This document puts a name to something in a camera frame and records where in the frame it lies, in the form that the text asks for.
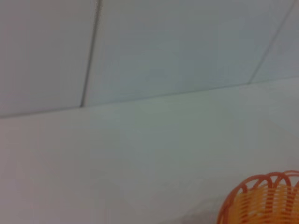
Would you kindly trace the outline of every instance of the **white wall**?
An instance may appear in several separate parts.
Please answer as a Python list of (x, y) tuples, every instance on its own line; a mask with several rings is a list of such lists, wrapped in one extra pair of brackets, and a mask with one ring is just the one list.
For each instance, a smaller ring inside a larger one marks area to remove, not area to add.
[(86, 105), (246, 84), (294, 0), (103, 0)]
[(254, 82), (299, 76), (299, 1), (273, 43)]
[(96, 0), (0, 1), (0, 116), (78, 107)]

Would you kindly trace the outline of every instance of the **plastic basket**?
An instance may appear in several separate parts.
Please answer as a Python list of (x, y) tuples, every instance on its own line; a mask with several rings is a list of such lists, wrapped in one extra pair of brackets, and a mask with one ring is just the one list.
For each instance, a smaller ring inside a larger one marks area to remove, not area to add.
[(292, 184), (294, 177), (299, 171), (247, 178), (227, 196), (217, 224), (299, 224), (299, 182), (296, 178)]

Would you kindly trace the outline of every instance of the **orange basket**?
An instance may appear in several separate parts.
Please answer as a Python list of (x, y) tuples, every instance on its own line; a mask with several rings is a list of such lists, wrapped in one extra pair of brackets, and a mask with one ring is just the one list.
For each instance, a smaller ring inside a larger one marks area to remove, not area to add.
[(247, 178), (227, 196), (217, 224), (299, 224), (299, 181), (292, 184), (293, 177), (299, 171)]

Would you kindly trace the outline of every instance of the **white surface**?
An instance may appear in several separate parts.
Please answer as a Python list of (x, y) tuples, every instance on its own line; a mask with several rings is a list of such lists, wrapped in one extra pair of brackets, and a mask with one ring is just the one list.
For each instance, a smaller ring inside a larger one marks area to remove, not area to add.
[(254, 82), (299, 76), (299, 1), (266, 57)]
[(103, 0), (87, 105), (249, 81), (293, 0)]
[(79, 106), (95, 0), (0, 1), (0, 115)]
[(249, 175), (299, 169), (298, 86), (287, 79), (0, 120), (0, 221), (177, 224)]

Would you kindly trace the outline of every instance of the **woven basket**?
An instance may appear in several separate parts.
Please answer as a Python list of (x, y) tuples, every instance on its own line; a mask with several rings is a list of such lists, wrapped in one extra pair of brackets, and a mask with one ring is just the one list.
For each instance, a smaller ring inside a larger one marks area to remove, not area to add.
[(217, 224), (299, 224), (299, 182), (292, 184), (294, 177), (299, 171), (247, 178), (227, 196)]

